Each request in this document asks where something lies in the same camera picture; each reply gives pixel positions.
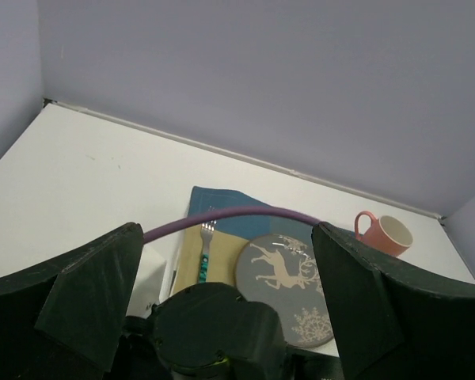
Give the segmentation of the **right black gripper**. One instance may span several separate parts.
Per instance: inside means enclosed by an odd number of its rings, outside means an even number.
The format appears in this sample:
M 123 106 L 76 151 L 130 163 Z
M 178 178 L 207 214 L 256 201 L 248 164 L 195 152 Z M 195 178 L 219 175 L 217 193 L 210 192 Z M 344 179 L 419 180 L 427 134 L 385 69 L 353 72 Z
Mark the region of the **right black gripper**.
M 340 361 L 287 344 L 279 315 L 224 283 L 190 286 L 127 317 L 122 379 L 338 379 Z

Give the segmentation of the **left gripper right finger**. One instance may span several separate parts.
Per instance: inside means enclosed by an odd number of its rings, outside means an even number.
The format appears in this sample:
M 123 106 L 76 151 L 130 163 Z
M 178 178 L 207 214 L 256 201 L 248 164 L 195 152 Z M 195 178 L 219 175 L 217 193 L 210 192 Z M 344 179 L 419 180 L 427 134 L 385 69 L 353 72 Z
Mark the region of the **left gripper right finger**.
M 327 223 L 313 249 L 347 379 L 475 379 L 475 284 L 372 249 Z

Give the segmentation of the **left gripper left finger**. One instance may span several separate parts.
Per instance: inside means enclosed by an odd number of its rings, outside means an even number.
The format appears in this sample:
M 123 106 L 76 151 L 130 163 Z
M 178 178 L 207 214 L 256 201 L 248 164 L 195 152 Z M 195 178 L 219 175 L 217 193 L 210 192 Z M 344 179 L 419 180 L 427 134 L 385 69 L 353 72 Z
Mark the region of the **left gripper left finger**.
M 101 379 L 113 360 L 143 252 L 129 222 L 0 278 L 0 379 Z

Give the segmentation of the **pink cup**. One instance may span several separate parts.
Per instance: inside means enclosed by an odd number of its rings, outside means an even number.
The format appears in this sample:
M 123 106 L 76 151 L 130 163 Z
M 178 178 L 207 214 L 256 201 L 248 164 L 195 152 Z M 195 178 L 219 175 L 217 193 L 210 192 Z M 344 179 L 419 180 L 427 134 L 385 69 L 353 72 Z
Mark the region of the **pink cup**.
M 361 233 L 359 220 L 363 216 L 370 219 L 370 226 Z M 358 241 L 392 257 L 399 257 L 413 244 L 410 230 L 401 221 L 388 215 L 377 218 L 369 211 L 361 211 L 355 217 L 354 231 Z

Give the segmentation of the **dark patterned plate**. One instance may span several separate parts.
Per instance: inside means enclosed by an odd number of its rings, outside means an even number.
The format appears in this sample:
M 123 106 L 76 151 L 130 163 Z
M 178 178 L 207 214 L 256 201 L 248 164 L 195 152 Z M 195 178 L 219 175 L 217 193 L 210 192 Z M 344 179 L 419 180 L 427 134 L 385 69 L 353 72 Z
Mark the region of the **dark patterned plate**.
M 249 301 L 276 311 L 285 341 L 317 348 L 333 339 L 313 246 L 282 234 L 251 240 L 240 252 L 235 284 Z

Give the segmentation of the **blue beige checked cloth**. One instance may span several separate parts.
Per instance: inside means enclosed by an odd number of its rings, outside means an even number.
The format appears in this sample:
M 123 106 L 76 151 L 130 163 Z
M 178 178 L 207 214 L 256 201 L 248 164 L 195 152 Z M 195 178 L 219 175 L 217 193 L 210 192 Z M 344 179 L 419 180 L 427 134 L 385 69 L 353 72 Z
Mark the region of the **blue beige checked cloth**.
M 265 205 L 258 199 L 239 191 L 195 186 L 192 188 L 188 215 L 193 216 L 228 207 L 264 207 Z M 171 290 L 173 295 L 198 282 L 202 249 L 200 231 L 200 225 L 192 226 L 184 231 L 176 276 Z M 269 215 L 250 215 L 219 220 L 211 241 L 207 280 L 233 286 L 238 255 L 254 238 L 268 234 L 286 236 L 287 243 L 296 248 L 287 256 L 295 258 L 304 245 L 313 247 L 311 232 L 312 228 L 301 222 Z

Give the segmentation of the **fork with teal handle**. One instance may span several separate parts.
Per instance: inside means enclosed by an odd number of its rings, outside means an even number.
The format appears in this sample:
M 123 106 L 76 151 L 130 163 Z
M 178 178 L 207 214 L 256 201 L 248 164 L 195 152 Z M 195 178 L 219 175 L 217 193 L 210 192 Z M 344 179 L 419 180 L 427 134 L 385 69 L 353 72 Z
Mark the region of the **fork with teal handle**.
M 201 225 L 200 237 L 202 239 L 201 259 L 199 263 L 198 283 L 205 283 L 207 281 L 207 270 L 209 264 L 209 252 L 211 241 L 215 232 L 215 225 L 217 221 L 212 220 Z

